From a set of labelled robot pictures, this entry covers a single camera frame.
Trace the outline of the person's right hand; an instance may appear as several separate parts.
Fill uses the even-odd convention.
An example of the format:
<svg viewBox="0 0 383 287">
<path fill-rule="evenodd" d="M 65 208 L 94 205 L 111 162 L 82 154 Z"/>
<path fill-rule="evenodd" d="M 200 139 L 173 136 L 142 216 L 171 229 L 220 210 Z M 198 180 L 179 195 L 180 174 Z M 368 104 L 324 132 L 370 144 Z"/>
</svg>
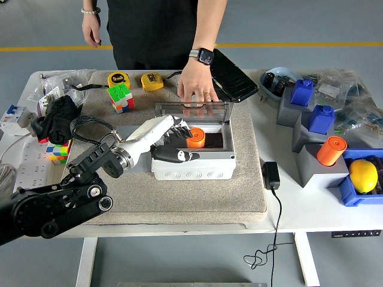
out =
<svg viewBox="0 0 383 287">
<path fill-rule="evenodd" d="M 91 47 L 98 48 L 101 45 L 99 34 L 101 21 L 97 14 L 84 14 L 82 30 L 85 42 Z"/>
</svg>

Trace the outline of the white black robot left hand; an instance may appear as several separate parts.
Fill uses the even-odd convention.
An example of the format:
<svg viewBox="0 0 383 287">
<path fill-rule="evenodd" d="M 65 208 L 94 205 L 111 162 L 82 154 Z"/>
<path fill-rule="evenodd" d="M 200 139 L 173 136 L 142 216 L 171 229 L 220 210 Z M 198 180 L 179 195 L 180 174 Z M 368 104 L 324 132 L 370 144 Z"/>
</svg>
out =
<svg viewBox="0 0 383 287">
<path fill-rule="evenodd" d="M 136 129 L 124 142 L 120 142 L 113 149 L 115 155 L 120 159 L 121 165 L 125 168 L 134 167 L 141 156 L 151 152 L 155 160 L 167 161 L 170 163 L 184 163 L 197 160 L 200 155 L 196 152 L 182 151 L 177 148 L 156 147 L 156 143 L 172 131 L 178 137 L 192 137 L 191 130 L 187 123 L 180 117 L 164 115 L 147 120 Z"/>
</svg>

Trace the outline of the person's left hand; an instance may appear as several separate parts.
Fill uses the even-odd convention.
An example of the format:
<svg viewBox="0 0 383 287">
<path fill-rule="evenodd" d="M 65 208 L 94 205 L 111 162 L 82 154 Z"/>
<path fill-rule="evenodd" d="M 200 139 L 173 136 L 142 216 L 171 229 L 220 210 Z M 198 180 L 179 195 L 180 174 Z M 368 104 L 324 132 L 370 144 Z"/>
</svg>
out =
<svg viewBox="0 0 383 287">
<path fill-rule="evenodd" d="M 193 95 L 197 102 L 218 102 L 210 67 L 190 57 L 179 78 L 177 94 L 184 102 L 191 102 Z"/>
</svg>

